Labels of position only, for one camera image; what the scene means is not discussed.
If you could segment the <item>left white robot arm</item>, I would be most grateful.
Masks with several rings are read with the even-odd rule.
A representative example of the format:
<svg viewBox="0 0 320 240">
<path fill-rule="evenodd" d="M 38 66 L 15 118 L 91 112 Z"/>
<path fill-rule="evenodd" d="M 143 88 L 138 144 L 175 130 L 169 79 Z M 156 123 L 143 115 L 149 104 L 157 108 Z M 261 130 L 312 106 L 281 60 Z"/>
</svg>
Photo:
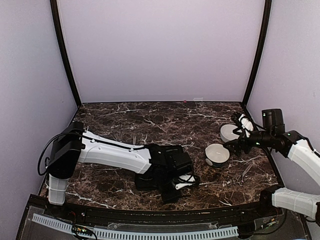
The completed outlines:
<svg viewBox="0 0 320 240">
<path fill-rule="evenodd" d="M 39 171 L 38 175 L 48 175 L 50 208 L 60 218 L 67 218 L 71 213 L 70 206 L 65 203 L 66 190 L 77 163 L 134 172 L 136 189 L 158 190 L 165 204 L 177 202 L 182 197 L 182 188 L 197 186 L 200 182 L 182 146 L 122 143 L 85 130 L 79 121 L 53 136 L 44 146 L 38 162 L 44 162 L 45 166 L 45 171 Z"/>
</svg>

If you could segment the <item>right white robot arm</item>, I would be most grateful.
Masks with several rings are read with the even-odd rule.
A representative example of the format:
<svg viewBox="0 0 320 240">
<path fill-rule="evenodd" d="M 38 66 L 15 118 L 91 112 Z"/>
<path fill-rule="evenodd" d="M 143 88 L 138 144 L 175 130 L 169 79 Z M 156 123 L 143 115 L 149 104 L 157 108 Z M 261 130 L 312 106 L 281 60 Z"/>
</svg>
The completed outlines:
<svg viewBox="0 0 320 240">
<path fill-rule="evenodd" d="M 248 154 L 253 147 L 271 149 L 299 165 L 316 183 L 320 182 L 320 153 L 312 147 L 310 140 L 295 130 L 286 131 L 280 108 L 262 110 L 263 126 L 259 130 L 243 113 L 231 116 L 236 125 L 233 133 L 238 136 L 223 144 L 236 156 Z M 260 194 L 255 213 L 266 217 L 274 208 L 282 208 L 320 222 L 320 197 L 290 190 L 282 185 L 271 186 Z"/>
</svg>

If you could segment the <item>black zippered tool case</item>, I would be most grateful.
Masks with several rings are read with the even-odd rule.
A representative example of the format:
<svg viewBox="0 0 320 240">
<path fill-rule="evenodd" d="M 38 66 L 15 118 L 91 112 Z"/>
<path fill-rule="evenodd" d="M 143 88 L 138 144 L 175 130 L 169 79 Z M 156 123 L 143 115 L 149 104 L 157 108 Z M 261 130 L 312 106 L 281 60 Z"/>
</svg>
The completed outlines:
<svg viewBox="0 0 320 240">
<path fill-rule="evenodd" d="M 143 174 L 135 174 L 135 187 L 139 191 L 162 190 L 172 181 L 193 171 L 189 154 L 181 145 L 160 146 L 148 144 L 150 167 Z"/>
</svg>

